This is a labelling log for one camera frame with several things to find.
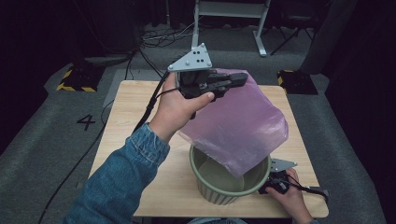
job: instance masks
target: gray carpet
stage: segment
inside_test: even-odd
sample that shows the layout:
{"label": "gray carpet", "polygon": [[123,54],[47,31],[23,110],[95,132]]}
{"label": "gray carpet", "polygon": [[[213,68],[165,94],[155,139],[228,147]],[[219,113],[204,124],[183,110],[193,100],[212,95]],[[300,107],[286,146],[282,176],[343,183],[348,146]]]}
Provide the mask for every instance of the gray carpet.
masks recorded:
{"label": "gray carpet", "polygon": [[[262,39],[267,51],[282,42],[278,30]],[[309,48],[309,39],[301,33],[276,55],[262,58],[251,27],[205,30],[200,33],[202,42],[214,67],[246,69],[262,85],[277,85],[278,70],[299,68]],[[143,51],[164,69],[190,47],[191,37],[187,36],[166,48]],[[106,69],[98,92],[56,91],[69,66],[60,68],[48,80],[48,99],[0,157],[0,223],[37,223],[51,194],[103,128],[102,120],[106,120],[111,105],[105,106],[111,103],[125,76],[126,63]],[[128,79],[158,79],[140,54],[135,55],[131,69]],[[323,75],[312,78],[318,95],[288,95],[288,99],[319,183],[331,194],[330,214],[320,223],[386,223],[374,185],[324,96],[328,79]],[[88,115],[95,123],[84,131],[85,125],[77,121]],[[88,177],[99,141],[58,192],[42,223],[57,223],[67,212]]]}

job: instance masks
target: plastic bucket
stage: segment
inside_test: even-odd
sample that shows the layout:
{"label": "plastic bucket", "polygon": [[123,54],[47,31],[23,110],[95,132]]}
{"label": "plastic bucket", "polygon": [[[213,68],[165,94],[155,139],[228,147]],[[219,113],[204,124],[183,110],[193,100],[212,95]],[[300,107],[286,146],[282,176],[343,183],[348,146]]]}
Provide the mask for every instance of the plastic bucket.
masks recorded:
{"label": "plastic bucket", "polygon": [[258,190],[268,178],[271,158],[266,157],[240,179],[193,146],[190,148],[190,164],[202,196],[211,203],[224,205]]}

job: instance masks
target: pink plastic bag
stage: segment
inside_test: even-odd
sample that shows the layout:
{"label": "pink plastic bag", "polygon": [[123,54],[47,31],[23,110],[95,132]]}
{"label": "pink plastic bag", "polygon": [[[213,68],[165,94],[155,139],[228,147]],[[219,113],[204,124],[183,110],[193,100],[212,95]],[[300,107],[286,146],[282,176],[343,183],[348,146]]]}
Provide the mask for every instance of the pink plastic bag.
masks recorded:
{"label": "pink plastic bag", "polygon": [[248,71],[217,70],[246,73],[247,83],[198,111],[178,134],[239,178],[288,139],[289,127]]}

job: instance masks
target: tabletop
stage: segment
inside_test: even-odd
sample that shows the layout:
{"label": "tabletop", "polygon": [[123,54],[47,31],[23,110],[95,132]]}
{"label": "tabletop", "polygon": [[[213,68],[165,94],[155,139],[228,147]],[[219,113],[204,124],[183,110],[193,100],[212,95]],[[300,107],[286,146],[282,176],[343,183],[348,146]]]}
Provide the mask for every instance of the tabletop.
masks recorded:
{"label": "tabletop", "polygon": [[[157,81],[122,81],[94,159],[92,175],[110,153],[124,145],[142,118]],[[282,111],[289,124],[289,138],[271,153],[272,158],[296,161],[294,167],[303,186],[319,186],[306,152],[303,139],[292,114],[285,92],[278,86],[259,86],[271,103]],[[152,110],[150,120],[157,105]],[[155,179],[143,191],[137,217],[289,217],[270,195],[259,192],[238,198],[228,205],[208,202],[198,191],[189,160],[190,144],[178,134],[169,143],[171,150]],[[322,196],[303,192],[313,217],[329,214]]]}

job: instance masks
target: denim jacket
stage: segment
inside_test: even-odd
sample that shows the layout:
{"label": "denim jacket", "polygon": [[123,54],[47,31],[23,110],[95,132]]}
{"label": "denim jacket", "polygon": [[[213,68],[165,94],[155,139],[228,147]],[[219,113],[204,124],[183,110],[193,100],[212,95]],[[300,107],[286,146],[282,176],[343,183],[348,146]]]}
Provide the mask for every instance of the denim jacket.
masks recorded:
{"label": "denim jacket", "polygon": [[[144,124],[88,179],[62,223],[131,223],[143,189],[154,179],[169,149]],[[239,222],[197,218],[192,223]]]}

